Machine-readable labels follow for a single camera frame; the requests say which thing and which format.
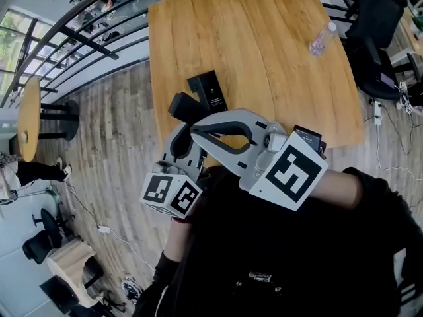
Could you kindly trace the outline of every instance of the black sleeve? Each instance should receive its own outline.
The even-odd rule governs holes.
[[[393,254],[406,248],[409,271],[416,286],[423,291],[423,233],[412,218],[407,202],[389,188],[386,180],[374,178],[355,168],[347,168],[344,172],[357,176],[363,186],[363,197],[357,212],[382,223]]]
[[[161,295],[178,269],[179,263],[168,259],[161,253],[156,265],[153,283],[141,294],[135,307],[133,317],[153,317],[159,304]]]

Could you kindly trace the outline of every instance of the chair armrest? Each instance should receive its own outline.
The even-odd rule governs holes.
[[[407,58],[410,61],[412,71],[414,73],[414,76],[416,77],[416,81],[418,83],[422,82],[422,75],[420,74],[420,72],[418,70],[417,64],[416,64],[413,56],[410,53],[407,53]]]
[[[378,67],[382,66],[381,58],[379,57],[379,53],[377,53],[377,48],[375,44],[373,43],[373,40],[370,37],[366,36],[363,39],[363,43],[364,43],[364,48],[370,54],[370,57],[373,63]]]

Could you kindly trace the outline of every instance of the white cable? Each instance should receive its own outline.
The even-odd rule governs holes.
[[[412,178],[414,179],[414,181],[422,181],[423,180],[423,178],[416,178],[415,176],[414,176],[414,174],[408,169],[408,168],[403,168],[403,167],[401,167],[401,166],[398,166],[398,167],[395,167],[395,166],[390,166],[389,168],[382,168],[381,167],[381,161],[380,161],[380,159],[379,159],[379,126],[377,125],[376,126],[376,136],[377,136],[377,148],[376,148],[376,157],[377,157],[377,163],[379,164],[379,169],[381,170],[381,171],[387,171],[387,170],[398,170],[398,169],[401,169],[401,170],[404,170],[404,171],[407,171],[407,172],[409,172],[410,174],[411,174],[411,176],[412,176]]]
[[[140,255],[138,255],[138,253],[135,251],[135,249],[132,247],[132,245],[129,243],[129,242],[126,242],[125,240],[123,240],[123,239],[121,239],[119,236],[118,236],[118,234],[116,234],[112,229],[110,229],[110,232],[113,232],[114,233],[114,235],[117,237],[117,238],[119,238],[123,243],[126,243],[128,246],[130,246],[130,248],[132,249],[132,251],[135,253],[135,255],[137,255],[137,257],[141,260],[141,261],[143,261],[145,264],[147,264],[150,268],[151,268],[151,270],[153,270],[153,272],[155,271],[154,270],[154,268],[151,266],[151,265],[149,265],[145,260],[143,260],[142,259],[142,257],[140,256]]]

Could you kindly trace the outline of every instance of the white sneaker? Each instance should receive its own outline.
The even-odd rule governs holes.
[[[68,181],[69,177],[72,174],[72,167],[70,164],[68,164],[64,169],[63,172],[65,173],[65,178],[64,178],[64,182]]]
[[[56,159],[56,166],[59,166],[60,170],[63,170],[63,159],[61,157]]]

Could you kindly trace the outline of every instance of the white cube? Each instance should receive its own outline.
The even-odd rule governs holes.
[[[201,193],[187,175],[149,172],[139,201],[162,214],[185,218]]]

